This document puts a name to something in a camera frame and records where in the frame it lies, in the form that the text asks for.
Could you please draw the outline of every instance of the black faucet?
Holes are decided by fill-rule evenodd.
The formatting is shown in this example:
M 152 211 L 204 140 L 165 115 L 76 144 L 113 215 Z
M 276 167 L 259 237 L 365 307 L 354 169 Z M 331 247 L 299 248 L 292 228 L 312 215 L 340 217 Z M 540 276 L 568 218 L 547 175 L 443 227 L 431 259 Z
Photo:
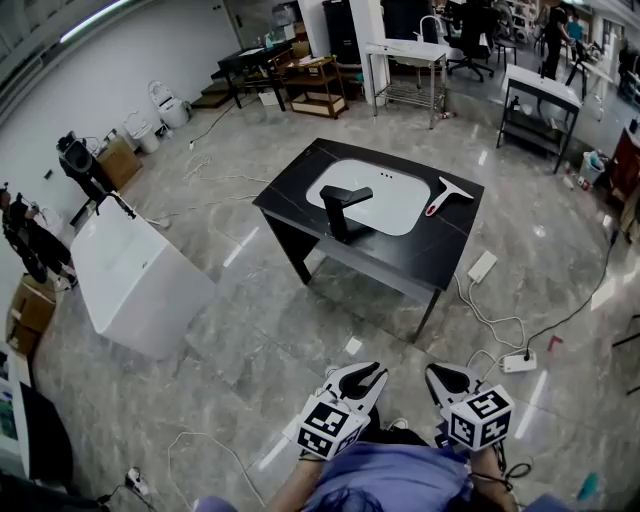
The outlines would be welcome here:
M 102 196 L 102 199 L 100 199 L 100 202 L 96 204 L 96 215 L 100 215 L 98 208 L 102 204 L 102 201 L 104 201 L 109 196 L 113 197 L 116 200 L 116 203 L 118 203 L 120 208 L 122 208 L 129 217 L 131 217 L 132 219 L 136 218 L 136 212 L 134 212 L 118 194 L 114 194 L 113 192 L 107 192 L 105 195 Z
M 343 210 L 348 206 L 361 203 L 373 197 L 373 190 L 369 187 L 360 190 L 346 190 L 340 187 L 325 185 L 320 191 L 320 197 L 324 201 L 324 207 L 329 217 L 331 232 L 339 242 L 346 242 L 349 239 L 349 229 L 347 220 L 344 218 Z

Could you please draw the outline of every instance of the white toilet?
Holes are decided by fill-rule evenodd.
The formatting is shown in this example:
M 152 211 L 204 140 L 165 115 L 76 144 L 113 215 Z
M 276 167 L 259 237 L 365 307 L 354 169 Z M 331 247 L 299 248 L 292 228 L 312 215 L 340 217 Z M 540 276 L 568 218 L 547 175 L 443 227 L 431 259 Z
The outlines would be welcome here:
M 160 118 L 175 130 L 189 121 L 189 113 L 185 102 L 176 98 L 171 89 L 158 81 L 149 84 L 149 96 L 158 109 Z
M 153 131 L 153 126 L 140 117 L 140 113 L 137 110 L 127 116 L 124 121 L 124 127 L 145 153 L 151 154 L 160 147 L 160 141 Z

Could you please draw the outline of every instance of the gray marble floor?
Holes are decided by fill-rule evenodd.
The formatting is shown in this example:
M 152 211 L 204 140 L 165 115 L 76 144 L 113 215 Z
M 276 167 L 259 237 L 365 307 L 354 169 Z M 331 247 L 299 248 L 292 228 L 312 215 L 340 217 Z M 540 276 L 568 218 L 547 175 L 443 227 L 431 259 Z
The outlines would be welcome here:
M 553 161 L 512 144 L 496 150 L 494 128 L 458 117 L 429 131 L 424 112 L 406 106 L 382 108 L 374 119 L 366 105 L 353 104 L 334 121 L 253 103 L 231 110 L 196 143 L 192 159 L 188 141 L 217 115 L 196 114 L 145 157 L 125 193 L 148 218 L 179 214 L 165 235 L 217 284 L 216 299 L 193 320 L 179 350 L 155 362 L 100 338 L 74 290 L 62 298 L 35 356 L 37 385 L 69 432 L 76 482 L 86 495 L 110 491 L 137 465 L 159 510 L 185 508 L 175 484 L 189 501 L 216 494 L 239 510 L 256 510 L 232 457 L 205 437 L 183 438 L 174 447 L 174 484 L 167 448 L 176 436 L 203 432 L 233 448 L 267 499 L 298 452 L 282 441 L 283 430 L 322 383 L 328 364 L 386 365 L 391 377 L 378 404 L 383 420 L 402 415 L 430 441 L 439 420 L 425 366 L 466 364 L 479 349 L 496 357 L 509 352 L 459 299 L 455 281 L 415 345 L 406 340 L 424 304 L 319 253 L 310 255 L 313 279 L 302 285 L 250 197 L 232 199 L 258 194 L 265 184 L 201 178 L 270 180 L 316 137 L 361 145 L 486 187 L 458 275 L 466 294 L 470 266 L 485 249 L 497 255 L 496 266 L 474 288 L 488 318 L 518 315 L 533 333 L 576 308 L 599 280 L 608 247 L 600 228 L 605 207 L 589 193 L 567 189 L 551 174 Z M 209 165 L 190 174 L 207 157 Z M 629 326 L 640 310 L 638 284 L 640 253 L 620 238 L 598 304 L 533 342 L 538 369 L 490 374 L 489 381 L 504 385 L 516 401 L 509 464 L 534 461 L 531 475 L 516 482 L 522 503 L 551 492 L 572 506 L 612 510 L 636 491 L 640 404 L 625 390 L 640 384 L 640 344 L 612 350 L 611 343 L 640 328 Z M 517 325 L 496 329 L 511 343 L 521 342 Z M 564 343 L 548 352 L 551 334 Z M 352 337 L 363 343 L 355 355 L 345 351 Z M 479 372 L 490 365 L 484 356 L 473 361 Z M 532 405 L 543 371 L 548 376 Z M 521 418 L 531 413 L 515 439 Z M 577 504 L 591 472 L 599 476 L 598 493 Z

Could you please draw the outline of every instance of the extension cord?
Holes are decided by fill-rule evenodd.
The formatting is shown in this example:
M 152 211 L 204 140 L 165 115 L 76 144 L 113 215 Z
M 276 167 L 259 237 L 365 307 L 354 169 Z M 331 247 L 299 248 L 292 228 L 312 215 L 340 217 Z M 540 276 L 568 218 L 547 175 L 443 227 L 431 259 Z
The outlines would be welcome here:
M 517 355 L 508 355 L 502 359 L 502 371 L 504 373 L 530 372 L 538 367 L 536 353 L 533 350 Z
M 147 481 L 142 477 L 140 470 L 136 467 L 133 467 L 127 473 L 125 477 L 125 485 L 129 485 L 133 487 L 138 494 L 141 496 L 149 496 L 149 485 Z
M 496 264 L 496 261 L 498 261 L 498 258 L 496 258 L 489 251 L 484 251 L 484 254 L 480 256 L 480 259 L 476 262 L 476 264 L 471 267 L 467 275 L 476 284 L 480 284 L 484 279 L 484 276 L 486 276 Z

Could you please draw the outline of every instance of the white bathtub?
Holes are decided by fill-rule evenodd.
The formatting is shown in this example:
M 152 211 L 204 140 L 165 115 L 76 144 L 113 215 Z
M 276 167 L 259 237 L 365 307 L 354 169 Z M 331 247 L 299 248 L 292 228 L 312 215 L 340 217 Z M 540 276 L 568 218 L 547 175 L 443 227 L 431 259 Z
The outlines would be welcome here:
M 215 285 L 140 215 L 112 197 L 71 244 L 82 296 L 98 334 L 162 359 L 213 298 Z

